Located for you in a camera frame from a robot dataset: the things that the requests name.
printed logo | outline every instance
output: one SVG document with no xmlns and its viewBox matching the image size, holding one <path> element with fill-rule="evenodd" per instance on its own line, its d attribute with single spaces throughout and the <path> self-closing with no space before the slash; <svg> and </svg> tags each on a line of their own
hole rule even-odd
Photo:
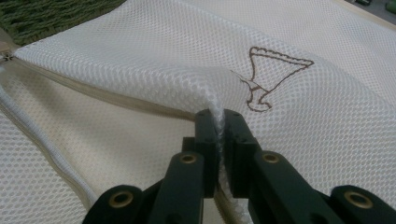
<svg viewBox="0 0 396 224">
<path fill-rule="evenodd" d="M 298 59 L 270 49 L 253 47 L 249 51 L 253 73 L 250 78 L 241 77 L 248 84 L 250 97 L 247 107 L 255 112 L 264 112 L 272 108 L 265 97 L 276 90 L 282 82 L 307 69 L 314 62 Z"/>
</svg>

green fabric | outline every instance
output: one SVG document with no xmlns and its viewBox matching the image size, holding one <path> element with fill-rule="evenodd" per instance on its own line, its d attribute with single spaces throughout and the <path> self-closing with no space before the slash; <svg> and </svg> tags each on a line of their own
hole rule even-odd
<svg viewBox="0 0 396 224">
<path fill-rule="evenodd" d="M 125 0 L 2 0 L 0 27 L 26 45 L 92 20 Z"/>
<path fill-rule="evenodd" d="M 390 1 L 386 5 L 387 11 L 396 14 L 396 0 Z"/>
</svg>

brass insert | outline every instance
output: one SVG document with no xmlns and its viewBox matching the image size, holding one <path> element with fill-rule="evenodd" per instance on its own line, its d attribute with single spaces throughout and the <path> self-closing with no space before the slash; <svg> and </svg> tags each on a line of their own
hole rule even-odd
<svg viewBox="0 0 396 224">
<path fill-rule="evenodd" d="M 134 195 L 130 191 L 123 190 L 111 195 L 108 204 L 113 208 L 122 208 L 130 204 L 133 199 Z"/>
<path fill-rule="evenodd" d="M 347 191 L 345 192 L 344 197 L 346 197 L 346 200 L 349 203 L 352 203 L 359 208 L 369 209 L 373 207 L 373 202 L 358 192 Z"/>
</svg>

laundry bag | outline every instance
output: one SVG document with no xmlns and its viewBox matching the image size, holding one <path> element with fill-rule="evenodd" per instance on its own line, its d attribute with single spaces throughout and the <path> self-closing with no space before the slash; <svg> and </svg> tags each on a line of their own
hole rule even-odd
<svg viewBox="0 0 396 224">
<path fill-rule="evenodd" d="M 347 2 L 128 0 L 27 45 L 5 33 L 0 223 L 80 223 L 106 190 L 148 188 L 204 109 L 219 139 L 242 114 L 314 189 L 396 208 L 396 26 Z M 220 168 L 204 223 L 251 222 Z"/>
</svg>

screw hole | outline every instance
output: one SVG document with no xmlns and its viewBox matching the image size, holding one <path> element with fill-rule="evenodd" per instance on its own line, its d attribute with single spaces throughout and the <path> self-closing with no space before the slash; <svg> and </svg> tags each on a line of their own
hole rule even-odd
<svg viewBox="0 0 396 224">
<path fill-rule="evenodd" d="M 197 158 L 193 155 L 183 155 L 181 156 L 180 159 L 183 163 L 187 163 L 187 164 L 194 163 L 197 160 Z"/>
<path fill-rule="evenodd" d="M 108 204 L 113 208 L 122 208 L 130 204 L 133 199 L 134 195 L 130 191 L 123 190 L 111 195 Z"/>
<path fill-rule="evenodd" d="M 328 224 L 327 219 L 318 214 L 311 214 L 309 219 L 314 224 Z"/>
<path fill-rule="evenodd" d="M 264 154 L 262 155 L 262 159 L 270 162 L 270 163 L 277 163 L 279 162 L 279 158 L 276 155 L 273 154 Z"/>
</svg>

